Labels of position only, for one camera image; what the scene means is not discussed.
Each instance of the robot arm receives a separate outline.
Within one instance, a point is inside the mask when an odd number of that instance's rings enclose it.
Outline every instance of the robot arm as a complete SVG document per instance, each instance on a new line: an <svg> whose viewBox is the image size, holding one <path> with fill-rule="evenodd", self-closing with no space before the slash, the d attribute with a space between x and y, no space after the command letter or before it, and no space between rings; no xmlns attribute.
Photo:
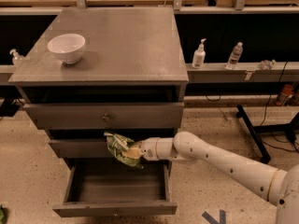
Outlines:
<svg viewBox="0 0 299 224"><path fill-rule="evenodd" d="M213 147L188 132L174 138L149 138L141 144L148 161L206 161L236 182L278 207L277 224L299 220L299 165L288 173Z"/></svg>

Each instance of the cabinet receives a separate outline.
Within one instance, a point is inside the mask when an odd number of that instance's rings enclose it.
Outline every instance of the cabinet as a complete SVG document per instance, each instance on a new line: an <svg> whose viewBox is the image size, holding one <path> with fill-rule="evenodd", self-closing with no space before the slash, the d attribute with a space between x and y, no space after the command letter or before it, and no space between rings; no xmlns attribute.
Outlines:
<svg viewBox="0 0 299 224"><path fill-rule="evenodd" d="M74 65L47 50L57 35L87 40ZM71 169L61 217L170 215L170 164L138 170L107 151L104 131L142 140L180 126L188 74L172 8L64 9L12 75L24 109Z"/></svg>

